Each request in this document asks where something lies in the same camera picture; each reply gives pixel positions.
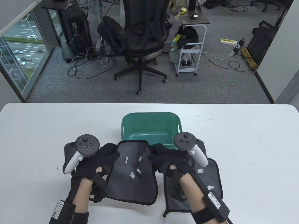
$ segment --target black glove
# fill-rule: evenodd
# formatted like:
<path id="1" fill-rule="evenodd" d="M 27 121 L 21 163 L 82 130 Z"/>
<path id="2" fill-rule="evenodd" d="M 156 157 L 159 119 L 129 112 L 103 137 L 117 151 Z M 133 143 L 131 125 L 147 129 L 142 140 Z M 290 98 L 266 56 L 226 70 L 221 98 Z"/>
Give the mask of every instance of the black glove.
<path id="1" fill-rule="evenodd" d="M 107 143 L 99 149 L 97 154 L 91 157 L 84 157 L 76 167 L 75 177 L 92 177 L 96 173 L 96 169 L 101 166 L 101 176 L 108 175 L 113 167 L 113 163 L 119 157 L 117 145 Z"/>
<path id="2" fill-rule="evenodd" d="M 162 144 L 151 145 L 151 154 L 148 158 L 153 162 L 157 169 L 168 177 L 171 177 L 174 170 L 170 165 L 176 165 L 181 173 L 188 173 L 192 170 L 188 163 L 187 152 L 168 149 Z"/>

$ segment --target gray carpet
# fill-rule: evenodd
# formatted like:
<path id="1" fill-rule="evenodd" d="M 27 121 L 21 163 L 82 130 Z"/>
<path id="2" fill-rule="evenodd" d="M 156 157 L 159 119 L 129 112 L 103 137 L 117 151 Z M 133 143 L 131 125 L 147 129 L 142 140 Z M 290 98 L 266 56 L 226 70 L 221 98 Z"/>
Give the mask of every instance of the gray carpet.
<path id="1" fill-rule="evenodd" d="M 243 4 L 249 4 L 249 1 L 239 1 Z M 110 6 L 104 3 L 104 13 Z M 203 8 L 205 14 L 210 20 L 207 25 L 207 35 L 204 43 L 204 52 L 211 52 L 218 58 L 226 58 L 229 51 L 227 45 L 220 44 L 221 38 L 240 40 L 245 37 L 245 46 L 252 38 L 252 28 L 257 27 L 261 20 L 266 20 L 271 24 L 275 23 L 278 15 L 277 8 L 269 5 L 265 13 L 262 12 L 263 4 L 257 4 L 249 7 L 245 13 L 236 13 L 228 8 L 221 6 L 214 9 Z M 108 15 L 119 19 L 119 5 L 113 5 Z M 90 28 L 97 36 L 97 20 L 95 16 L 90 15 Z M 171 29 L 168 42 L 173 38 L 174 32 L 181 25 L 179 20 L 171 16 L 171 22 L 174 22 Z M 150 75 L 146 72 L 142 80 L 142 95 L 135 94 L 138 89 L 138 76 L 135 74 L 121 77 L 114 81 L 113 74 L 121 71 L 127 66 L 124 63 L 124 57 L 116 58 L 116 66 L 95 78 L 88 80 L 79 80 L 74 77 L 68 77 L 67 68 L 61 67 L 56 56 L 60 49 L 55 49 L 50 56 L 45 68 L 35 84 L 32 93 L 27 102 L 78 102 L 78 103 L 248 103 L 248 104 L 268 104 L 259 82 L 253 72 L 238 72 L 219 68 L 211 64 L 205 57 L 201 57 L 198 76 L 192 73 L 182 73 L 175 77 L 174 64 L 169 61 L 169 56 L 161 55 L 157 58 L 158 65 L 152 67 L 168 75 L 167 83 L 162 83 L 160 76 Z M 230 60 L 219 61 L 210 58 L 214 63 L 228 67 Z M 58 57 L 59 62 L 68 67 Z M 240 63 L 239 70 L 248 70 L 245 61 L 241 57 L 234 57 L 233 60 Z M 90 77 L 106 68 L 102 67 L 101 61 L 89 62 L 78 71 L 78 75 Z"/>

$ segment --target power strip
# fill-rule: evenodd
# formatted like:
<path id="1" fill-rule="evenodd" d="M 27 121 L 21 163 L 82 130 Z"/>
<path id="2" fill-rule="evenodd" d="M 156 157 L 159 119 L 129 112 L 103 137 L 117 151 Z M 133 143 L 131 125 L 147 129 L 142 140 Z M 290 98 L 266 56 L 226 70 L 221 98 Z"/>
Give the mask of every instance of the power strip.
<path id="1" fill-rule="evenodd" d="M 221 43 L 222 44 L 228 44 L 228 45 L 237 45 L 238 42 L 236 40 L 229 40 L 229 39 L 224 39 L 224 38 L 221 38 Z"/>

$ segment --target teal plastic basket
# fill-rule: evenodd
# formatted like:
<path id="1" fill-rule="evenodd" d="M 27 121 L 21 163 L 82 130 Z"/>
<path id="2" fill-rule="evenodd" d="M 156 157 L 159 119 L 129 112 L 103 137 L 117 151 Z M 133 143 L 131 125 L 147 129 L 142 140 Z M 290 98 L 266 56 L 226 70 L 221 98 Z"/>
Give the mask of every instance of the teal plastic basket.
<path id="1" fill-rule="evenodd" d="M 122 140 L 146 140 L 150 145 L 161 143 L 170 149 L 176 134 L 182 132 L 180 118 L 170 112 L 129 113 L 121 122 Z"/>

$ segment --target white table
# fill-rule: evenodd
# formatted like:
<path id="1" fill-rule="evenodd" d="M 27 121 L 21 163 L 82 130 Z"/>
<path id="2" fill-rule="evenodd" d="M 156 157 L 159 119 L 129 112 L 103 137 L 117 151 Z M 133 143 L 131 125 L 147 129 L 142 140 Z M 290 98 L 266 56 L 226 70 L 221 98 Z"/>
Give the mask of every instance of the white table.
<path id="1" fill-rule="evenodd" d="M 234 224 L 298 222 L 299 115 L 290 105 L 12 103 L 0 113 L 0 223 L 48 223 L 65 199 L 64 145 L 81 134 L 118 143 L 132 112 L 176 113 L 184 131 L 204 141 L 217 161 Z M 162 177 L 152 206 L 111 199 L 89 206 L 92 223 L 194 223 L 165 210 Z"/>

